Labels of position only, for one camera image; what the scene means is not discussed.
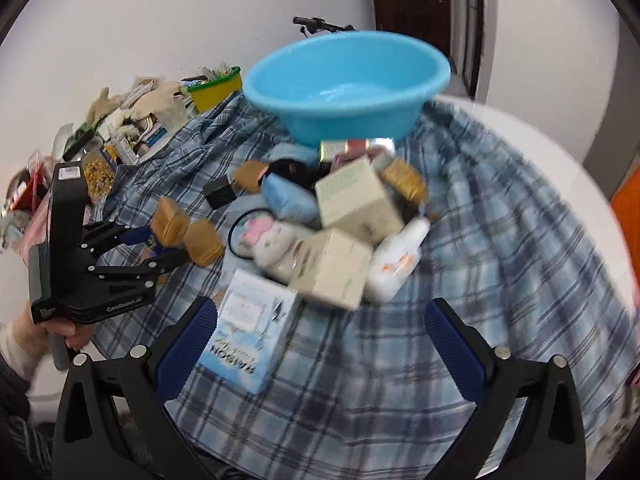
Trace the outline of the person's left hand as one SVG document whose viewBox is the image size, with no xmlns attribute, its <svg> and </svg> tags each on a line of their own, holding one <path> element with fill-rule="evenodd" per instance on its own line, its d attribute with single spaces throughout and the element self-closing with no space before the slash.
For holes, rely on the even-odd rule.
<svg viewBox="0 0 640 480">
<path fill-rule="evenodd" d="M 94 329 L 92 325 L 78 325 L 65 318 L 36 324 L 30 304 L 25 304 L 23 312 L 10 323 L 9 332 L 26 356 L 40 361 L 50 349 L 50 335 L 61 336 L 69 349 L 81 350 L 90 342 Z"/>
</svg>

